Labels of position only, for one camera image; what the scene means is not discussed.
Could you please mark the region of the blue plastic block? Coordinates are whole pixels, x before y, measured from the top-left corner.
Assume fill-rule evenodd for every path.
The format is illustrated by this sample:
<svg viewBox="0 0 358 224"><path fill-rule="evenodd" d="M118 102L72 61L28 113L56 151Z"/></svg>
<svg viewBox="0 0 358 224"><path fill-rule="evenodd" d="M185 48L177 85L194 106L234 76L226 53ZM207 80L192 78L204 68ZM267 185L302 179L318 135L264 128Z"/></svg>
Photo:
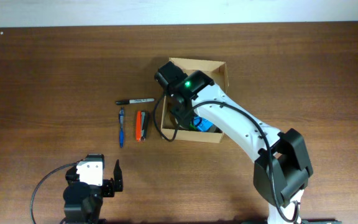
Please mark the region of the blue plastic block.
<svg viewBox="0 0 358 224"><path fill-rule="evenodd" d="M197 131L207 132L213 127L213 123L199 116L195 116L191 122L197 128Z"/></svg>

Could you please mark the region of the orange black stapler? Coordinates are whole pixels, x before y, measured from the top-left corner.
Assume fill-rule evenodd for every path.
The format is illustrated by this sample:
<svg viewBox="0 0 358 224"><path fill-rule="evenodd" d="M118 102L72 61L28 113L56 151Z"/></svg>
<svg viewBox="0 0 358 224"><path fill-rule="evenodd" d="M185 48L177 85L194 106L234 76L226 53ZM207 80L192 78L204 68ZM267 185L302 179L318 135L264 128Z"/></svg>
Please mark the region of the orange black stapler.
<svg viewBox="0 0 358 224"><path fill-rule="evenodd" d="M149 126L149 112L138 111L136 114L135 139L138 142L145 141Z"/></svg>

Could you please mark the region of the blue ballpoint pen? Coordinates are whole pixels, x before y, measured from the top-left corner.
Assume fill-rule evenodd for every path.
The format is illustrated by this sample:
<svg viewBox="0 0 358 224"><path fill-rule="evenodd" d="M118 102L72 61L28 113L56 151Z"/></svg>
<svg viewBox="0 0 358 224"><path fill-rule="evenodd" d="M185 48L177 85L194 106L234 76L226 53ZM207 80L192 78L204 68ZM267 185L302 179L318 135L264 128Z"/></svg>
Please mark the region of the blue ballpoint pen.
<svg viewBox="0 0 358 224"><path fill-rule="evenodd" d="M124 147L124 108L119 111L119 146Z"/></svg>

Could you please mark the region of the green tape roll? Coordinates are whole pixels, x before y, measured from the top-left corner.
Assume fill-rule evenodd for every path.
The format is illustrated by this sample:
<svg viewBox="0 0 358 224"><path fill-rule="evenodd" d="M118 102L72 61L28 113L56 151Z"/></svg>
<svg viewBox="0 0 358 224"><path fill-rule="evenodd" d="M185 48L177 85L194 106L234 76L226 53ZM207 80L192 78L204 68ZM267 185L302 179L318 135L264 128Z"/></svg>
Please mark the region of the green tape roll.
<svg viewBox="0 0 358 224"><path fill-rule="evenodd" d="M193 130L193 131L196 131L196 130L197 130L197 128L196 128L194 125L192 125L192 124L190 125L190 129Z"/></svg>

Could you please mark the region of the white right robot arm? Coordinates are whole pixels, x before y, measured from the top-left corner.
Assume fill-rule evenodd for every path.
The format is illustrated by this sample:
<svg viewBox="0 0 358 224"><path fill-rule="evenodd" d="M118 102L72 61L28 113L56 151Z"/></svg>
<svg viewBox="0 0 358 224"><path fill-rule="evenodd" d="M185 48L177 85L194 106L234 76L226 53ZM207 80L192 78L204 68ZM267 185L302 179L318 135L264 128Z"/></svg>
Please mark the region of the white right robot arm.
<svg viewBox="0 0 358 224"><path fill-rule="evenodd" d="M268 202L267 223L303 223L301 197L313 175L304 137L295 129L282 132L232 101L207 74L187 75L173 62L160 67L155 80L171 98L176 129L197 127L204 118L227 134L254 164L253 184Z"/></svg>

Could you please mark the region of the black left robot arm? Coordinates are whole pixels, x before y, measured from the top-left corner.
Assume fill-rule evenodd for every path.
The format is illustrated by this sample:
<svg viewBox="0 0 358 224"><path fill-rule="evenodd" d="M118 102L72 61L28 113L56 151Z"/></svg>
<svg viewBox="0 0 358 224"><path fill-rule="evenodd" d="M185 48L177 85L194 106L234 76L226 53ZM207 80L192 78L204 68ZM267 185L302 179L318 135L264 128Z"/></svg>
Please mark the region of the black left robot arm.
<svg viewBox="0 0 358 224"><path fill-rule="evenodd" d="M103 179L103 161L81 161L73 169L76 180L69 181L63 192L63 223L103 224L107 220L100 217L104 198L113 198L124 189L122 170L119 161L114 166L114 177Z"/></svg>

